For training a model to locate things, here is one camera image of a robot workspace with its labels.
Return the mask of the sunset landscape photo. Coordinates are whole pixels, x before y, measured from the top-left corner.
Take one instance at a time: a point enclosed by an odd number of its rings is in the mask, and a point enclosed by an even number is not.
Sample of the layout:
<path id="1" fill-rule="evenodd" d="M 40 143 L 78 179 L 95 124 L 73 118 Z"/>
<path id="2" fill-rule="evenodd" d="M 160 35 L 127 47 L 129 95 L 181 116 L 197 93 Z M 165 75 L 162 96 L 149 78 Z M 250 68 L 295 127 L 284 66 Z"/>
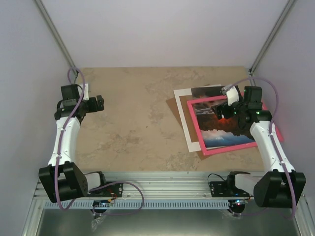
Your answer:
<path id="1" fill-rule="evenodd" d="M 218 119 L 211 107 L 227 102 L 226 99 L 214 99 L 192 104 L 196 120 L 207 150 L 253 143 L 254 139 L 248 130 L 238 126 L 238 119 Z"/>

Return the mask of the white mat board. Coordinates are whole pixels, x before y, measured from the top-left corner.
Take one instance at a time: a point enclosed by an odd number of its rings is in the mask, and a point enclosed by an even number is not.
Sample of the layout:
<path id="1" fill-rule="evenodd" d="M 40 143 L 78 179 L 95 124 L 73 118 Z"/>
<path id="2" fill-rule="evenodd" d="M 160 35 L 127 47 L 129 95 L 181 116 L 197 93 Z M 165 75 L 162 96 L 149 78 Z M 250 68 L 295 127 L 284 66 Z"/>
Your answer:
<path id="1" fill-rule="evenodd" d="M 184 115 L 183 105 L 182 105 L 181 100 L 180 100 L 180 97 L 185 97 L 185 96 L 192 95 L 191 89 L 190 88 L 176 89 L 176 90 L 173 90 L 173 92 L 174 92 L 175 101 L 176 101 L 178 112 L 179 112 L 181 125 L 182 125 L 182 128 L 183 128 L 185 140 L 186 140 L 186 143 L 187 143 L 187 146 L 188 146 L 188 150 L 189 150 L 189 152 L 201 151 L 199 142 L 198 141 L 193 142 L 191 140 L 191 137 L 190 137 L 190 134 L 189 134 L 188 125 L 187 125 L 186 118 L 185 118 L 185 115 Z"/>

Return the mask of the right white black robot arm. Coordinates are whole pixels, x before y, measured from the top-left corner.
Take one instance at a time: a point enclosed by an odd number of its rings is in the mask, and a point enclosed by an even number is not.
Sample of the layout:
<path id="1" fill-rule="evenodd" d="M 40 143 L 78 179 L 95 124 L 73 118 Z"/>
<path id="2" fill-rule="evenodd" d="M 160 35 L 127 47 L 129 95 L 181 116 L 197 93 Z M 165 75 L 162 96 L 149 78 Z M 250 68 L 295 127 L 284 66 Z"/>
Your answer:
<path id="1" fill-rule="evenodd" d="M 254 197 L 258 207 L 296 209 L 306 184 L 303 173 L 297 172 L 287 159 L 276 133 L 270 111 L 263 109 L 262 88 L 237 86 L 221 89 L 227 101 L 212 107 L 218 119 L 237 117 L 238 126 L 249 130 L 263 159 L 265 174 L 256 178 L 249 173 L 231 172 L 226 191 L 238 196 L 243 191 Z"/>

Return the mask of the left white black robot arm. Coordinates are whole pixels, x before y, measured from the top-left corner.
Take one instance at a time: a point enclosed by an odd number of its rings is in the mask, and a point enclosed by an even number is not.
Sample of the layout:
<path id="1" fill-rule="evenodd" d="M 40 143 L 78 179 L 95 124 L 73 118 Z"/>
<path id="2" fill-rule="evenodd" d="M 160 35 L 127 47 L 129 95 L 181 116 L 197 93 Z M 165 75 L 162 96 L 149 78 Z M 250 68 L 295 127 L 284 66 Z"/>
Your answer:
<path id="1" fill-rule="evenodd" d="M 61 87 L 62 99 L 54 114 L 57 133 L 53 153 L 46 167 L 39 169 L 39 179 L 51 202 L 87 196 L 91 190 L 103 196 L 108 190 L 102 172 L 83 172 L 75 164 L 76 140 L 86 114 L 103 111 L 102 96 L 89 96 L 88 84 Z"/>

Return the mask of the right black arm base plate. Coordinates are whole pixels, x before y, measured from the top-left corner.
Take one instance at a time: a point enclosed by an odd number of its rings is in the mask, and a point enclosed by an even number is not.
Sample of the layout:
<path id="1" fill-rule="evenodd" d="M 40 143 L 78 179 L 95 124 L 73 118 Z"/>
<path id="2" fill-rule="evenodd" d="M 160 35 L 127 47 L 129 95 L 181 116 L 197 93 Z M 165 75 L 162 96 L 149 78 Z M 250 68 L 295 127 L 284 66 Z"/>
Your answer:
<path id="1" fill-rule="evenodd" d="M 212 197 L 245 197 L 248 198 L 249 193 L 228 187 L 225 181 L 211 181 L 208 183 Z"/>

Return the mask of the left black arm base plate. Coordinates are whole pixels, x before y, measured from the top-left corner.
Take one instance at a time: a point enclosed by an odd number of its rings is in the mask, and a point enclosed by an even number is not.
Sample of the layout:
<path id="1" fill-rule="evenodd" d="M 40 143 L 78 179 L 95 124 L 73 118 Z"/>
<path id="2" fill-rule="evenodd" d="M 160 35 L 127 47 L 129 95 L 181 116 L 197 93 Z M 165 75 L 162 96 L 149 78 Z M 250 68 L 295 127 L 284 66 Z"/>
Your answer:
<path id="1" fill-rule="evenodd" d="M 123 184 L 114 184 L 100 190 L 88 192 L 88 197 L 117 198 L 123 194 Z"/>

